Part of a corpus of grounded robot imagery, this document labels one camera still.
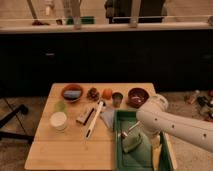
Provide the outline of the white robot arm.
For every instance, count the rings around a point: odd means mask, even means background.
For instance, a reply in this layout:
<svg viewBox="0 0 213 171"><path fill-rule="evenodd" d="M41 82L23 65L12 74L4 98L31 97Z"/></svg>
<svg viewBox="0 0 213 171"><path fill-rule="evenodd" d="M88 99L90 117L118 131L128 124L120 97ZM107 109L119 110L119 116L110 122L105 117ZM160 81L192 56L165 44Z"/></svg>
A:
<svg viewBox="0 0 213 171"><path fill-rule="evenodd" d="M167 109L168 100L160 94L149 97L138 109L136 118L148 136L166 132L213 153L213 123L170 114Z"/></svg>

